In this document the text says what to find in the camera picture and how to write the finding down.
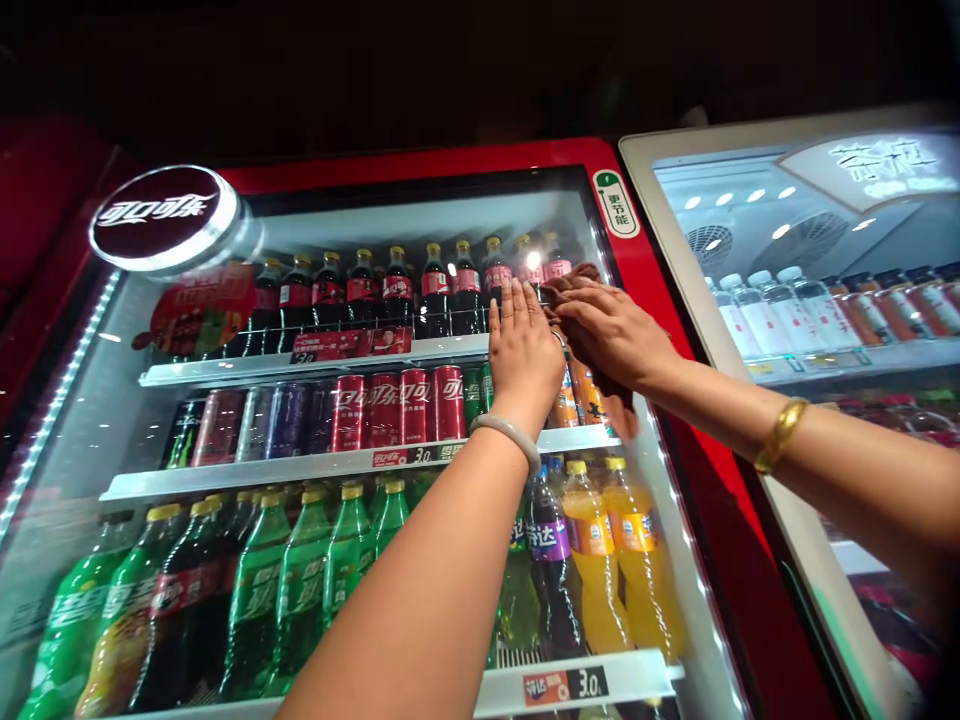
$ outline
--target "red coca-cola can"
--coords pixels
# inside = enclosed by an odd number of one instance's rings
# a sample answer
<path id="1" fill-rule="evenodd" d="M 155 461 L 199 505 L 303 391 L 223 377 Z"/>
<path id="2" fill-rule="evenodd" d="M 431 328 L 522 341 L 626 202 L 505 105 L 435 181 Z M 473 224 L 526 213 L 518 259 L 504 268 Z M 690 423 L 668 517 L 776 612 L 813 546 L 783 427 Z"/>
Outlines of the red coca-cola can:
<path id="1" fill-rule="evenodd" d="M 433 442 L 433 402 L 430 374 L 420 368 L 400 373 L 400 444 Z"/>
<path id="2" fill-rule="evenodd" d="M 363 439 L 367 379 L 363 375 L 342 375 L 333 390 L 333 428 L 330 452 L 359 450 Z"/>
<path id="3" fill-rule="evenodd" d="M 400 376 L 377 373 L 367 392 L 367 427 L 363 446 L 390 447 L 400 444 Z"/>
<path id="4" fill-rule="evenodd" d="M 456 365 L 441 365 L 433 371 L 434 411 L 437 441 L 467 436 L 463 415 L 463 373 Z"/>
<path id="5" fill-rule="evenodd" d="M 203 406 L 197 449 L 190 464 L 221 465 L 231 463 L 237 455 L 237 438 L 243 420 L 246 390 L 211 390 Z"/>

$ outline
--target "bracelet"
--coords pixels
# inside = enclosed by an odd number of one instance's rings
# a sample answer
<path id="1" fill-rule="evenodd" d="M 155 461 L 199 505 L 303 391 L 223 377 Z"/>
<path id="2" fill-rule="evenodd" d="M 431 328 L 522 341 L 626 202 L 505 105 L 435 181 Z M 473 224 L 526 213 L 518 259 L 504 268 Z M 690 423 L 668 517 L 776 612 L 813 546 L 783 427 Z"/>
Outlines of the bracelet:
<path id="1" fill-rule="evenodd" d="M 769 475 L 773 472 L 809 404 L 809 401 L 803 398 L 791 398 L 780 411 L 777 424 L 763 441 L 763 447 L 757 453 L 757 459 L 753 461 L 753 466 L 758 473 Z"/>
<path id="2" fill-rule="evenodd" d="M 527 456 L 527 461 L 530 463 L 530 474 L 527 478 L 532 478 L 540 472 L 540 452 L 537 450 L 537 446 L 512 422 L 504 420 L 502 417 L 497 417 L 496 415 L 478 415 L 477 418 L 470 423 L 470 434 L 473 435 L 473 431 L 478 427 L 488 427 L 492 430 L 502 432 L 517 444 L 517 447 L 523 451 L 523 454 Z"/>

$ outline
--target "round coca-cola sign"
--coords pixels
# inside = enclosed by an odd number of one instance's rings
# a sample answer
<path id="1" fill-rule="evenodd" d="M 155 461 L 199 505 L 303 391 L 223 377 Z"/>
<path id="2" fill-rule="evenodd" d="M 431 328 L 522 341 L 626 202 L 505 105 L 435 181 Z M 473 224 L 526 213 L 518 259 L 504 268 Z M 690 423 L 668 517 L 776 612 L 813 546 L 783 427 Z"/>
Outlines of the round coca-cola sign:
<path id="1" fill-rule="evenodd" d="M 240 199 L 226 180 L 196 165 L 153 170 L 121 186 L 98 208 L 90 244 L 132 272 L 189 265 L 237 222 Z"/>

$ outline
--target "white bottle cap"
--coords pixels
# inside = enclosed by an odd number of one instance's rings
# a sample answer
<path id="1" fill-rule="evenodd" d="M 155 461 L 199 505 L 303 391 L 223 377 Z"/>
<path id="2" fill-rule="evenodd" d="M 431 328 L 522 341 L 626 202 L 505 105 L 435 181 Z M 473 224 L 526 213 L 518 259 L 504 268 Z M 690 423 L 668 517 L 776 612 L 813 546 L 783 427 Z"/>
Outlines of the white bottle cap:
<path id="1" fill-rule="evenodd" d="M 760 272 L 754 273 L 753 275 L 748 277 L 747 282 L 753 285 L 754 287 L 757 287 L 759 285 L 763 285 L 765 282 L 770 282 L 772 279 L 773 277 L 770 275 L 769 272 L 767 272 L 766 270 L 761 270 Z"/>
<path id="2" fill-rule="evenodd" d="M 780 282 L 790 282 L 798 277 L 803 277 L 803 270 L 798 265 L 791 265 L 777 273 L 777 280 Z"/>
<path id="3" fill-rule="evenodd" d="M 740 273 L 734 273 L 733 275 L 727 275 L 724 278 L 720 278 L 720 287 L 722 287 L 724 290 L 729 290 L 737 285 L 743 285 L 743 278 L 740 277 Z"/>

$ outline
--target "water bottle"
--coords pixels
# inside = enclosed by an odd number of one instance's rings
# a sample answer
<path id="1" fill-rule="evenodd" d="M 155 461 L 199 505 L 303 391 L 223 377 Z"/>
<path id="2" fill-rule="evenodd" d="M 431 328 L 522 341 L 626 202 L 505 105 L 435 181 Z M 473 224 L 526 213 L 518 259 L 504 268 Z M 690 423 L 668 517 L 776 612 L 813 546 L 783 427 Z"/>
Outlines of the water bottle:
<path id="1" fill-rule="evenodd" d="M 793 288 L 827 347 L 862 347 L 863 343 L 826 285 L 805 278 L 803 270 L 796 265 L 778 272 L 777 280 Z"/>
<path id="2" fill-rule="evenodd" d="M 780 321 L 780 327 L 790 338 L 794 350 L 797 352 L 823 350 L 826 344 L 817 334 L 810 315 L 793 294 L 793 290 L 778 283 L 766 270 L 754 273 L 747 278 L 747 282 L 760 291 L 760 297 L 773 310 Z"/>
<path id="3" fill-rule="evenodd" d="M 707 287 L 710 288 L 710 292 L 713 293 L 713 297 L 717 301 L 717 306 L 720 308 L 720 315 L 723 316 L 723 322 L 727 326 L 727 330 L 730 332 L 730 336 L 733 338 L 737 350 L 740 351 L 740 357 L 749 358 L 763 355 L 760 346 L 757 344 L 757 339 L 753 336 L 753 331 L 751 331 L 750 326 L 747 325 L 747 320 L 743 317 L 743 313 L 740 312 L 740 308 L 734 301 L 733 296 L 726 290 L 717 290 L 711 278 L 705 277 L 704 280 L 707 281 Z"/>
<path id="4" fill-rule="evenodd" d="M 720 287 L 729 292 L 747 319 L 757 344 L 764 355 L 782 355 L 793 352 L 793 345 L 780 328 L 773 310 L 760 296 L 760 291 L 743 284 L 739 273 L 720 280 Z"/>

